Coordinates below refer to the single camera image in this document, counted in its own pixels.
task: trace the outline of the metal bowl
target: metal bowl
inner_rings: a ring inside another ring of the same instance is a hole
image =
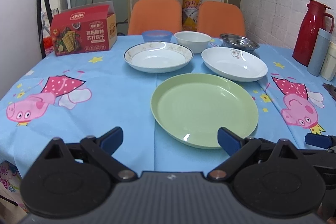
[[[220,37],[223,39],[224,47],[236,48],[249,53],[253,53],[255,49],[260,47],[258,43],[239,35],[223,33]]]

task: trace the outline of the floor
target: floor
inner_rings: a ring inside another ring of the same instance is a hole
[[[6,192],[0,188],[0,195],[11,199]],[[14,206],[11,203],[0,198],[0,217],[6,224],[16,224],[26,216],[26,212],[19,206]]]

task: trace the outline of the white bowl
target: white bowl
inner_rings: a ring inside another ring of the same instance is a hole
[[[233,81],[258,81],[268,72],[266,64],[259,58],[233,48],[208,48],[202,52],[202,58],[210,70]]]
[[[180,45],[188,47],[193,53],[204,51],[211,40],[210,36],[201,32],[177,32],[174,36]]]
[[[124,59],[136,70],[164,73],[183,68],[193,56],[190,49],[175,43],[147,42],[129,48]]]

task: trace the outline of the thermos handle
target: thermos handle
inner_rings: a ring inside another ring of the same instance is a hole
[[[326,17],[330,17],[331,18],[331,20],[332,20],[332,22],[331,22],[331,28],[330,28],[330,33],[332,33],[333,32],[333,30],[334,30],[334,17],[331,15],[331,14],[328,14],[328,13],[324,13],[324,15],[326,16]]]

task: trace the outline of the white plate with dark rim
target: white plate with dark rim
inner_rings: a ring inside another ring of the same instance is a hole
[[[258,57],[233,48],[208,48],[202,52],[202,58],[214,73],[233,81],[258,81],[268,72],[266,64]]]
[[[183,68],[193,56],[193,52],[182,45],[169,42],[147,42],[129,48],[124,54],[124,59],[136,70],[164,73]]]

